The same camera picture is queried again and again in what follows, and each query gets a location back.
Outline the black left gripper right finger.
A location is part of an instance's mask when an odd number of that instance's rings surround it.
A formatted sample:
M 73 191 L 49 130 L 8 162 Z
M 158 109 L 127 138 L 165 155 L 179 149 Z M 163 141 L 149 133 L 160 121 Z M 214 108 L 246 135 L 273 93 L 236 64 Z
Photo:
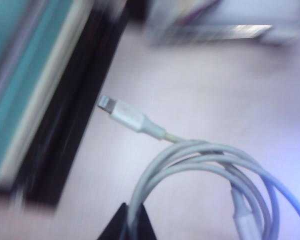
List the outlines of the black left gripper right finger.
M 142 204 L 139 208 L 136 222 L 137 240 L 156 240 L 155 231 L 147 214 L 145 206 Z

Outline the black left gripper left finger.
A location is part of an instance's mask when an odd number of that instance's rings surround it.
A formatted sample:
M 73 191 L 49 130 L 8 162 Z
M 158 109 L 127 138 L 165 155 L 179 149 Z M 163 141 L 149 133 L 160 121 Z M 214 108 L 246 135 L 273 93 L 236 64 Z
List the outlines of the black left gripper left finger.
M 127 225 L 128 206 L 124 202 L 117 209 L 107 226 L 99 235 L 97 240 L 127 240 L 128 225 Z

